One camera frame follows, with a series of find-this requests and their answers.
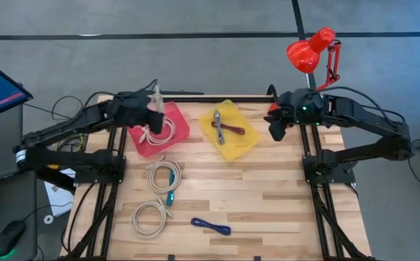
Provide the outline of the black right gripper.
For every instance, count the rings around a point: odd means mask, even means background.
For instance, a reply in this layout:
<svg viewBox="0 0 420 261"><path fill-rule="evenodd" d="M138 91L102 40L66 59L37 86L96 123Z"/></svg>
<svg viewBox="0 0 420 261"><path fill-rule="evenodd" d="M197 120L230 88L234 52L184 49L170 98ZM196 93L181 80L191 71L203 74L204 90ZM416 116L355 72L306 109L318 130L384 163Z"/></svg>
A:
<svg viewBox="0 0 420 261"><path fill-rule="evenodd" d="M309 88L287 91L278 97L263 118L269 123L274 141L281 141L287 128L293 125L321 125L324 116L324 98Z"/></svg>

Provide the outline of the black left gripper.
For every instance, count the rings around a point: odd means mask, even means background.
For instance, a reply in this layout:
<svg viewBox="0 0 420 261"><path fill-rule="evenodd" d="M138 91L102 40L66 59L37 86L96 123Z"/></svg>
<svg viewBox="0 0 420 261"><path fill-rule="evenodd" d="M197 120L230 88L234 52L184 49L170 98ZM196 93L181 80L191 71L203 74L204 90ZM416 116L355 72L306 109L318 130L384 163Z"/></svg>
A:
<svg viewBox="0 0 420 261"><path fill-rule="evenodd" d="M149 107L152 99L142 92L120 92L114 97L114 126L147 125L151 132L162 132L164 114Z"/></svg>

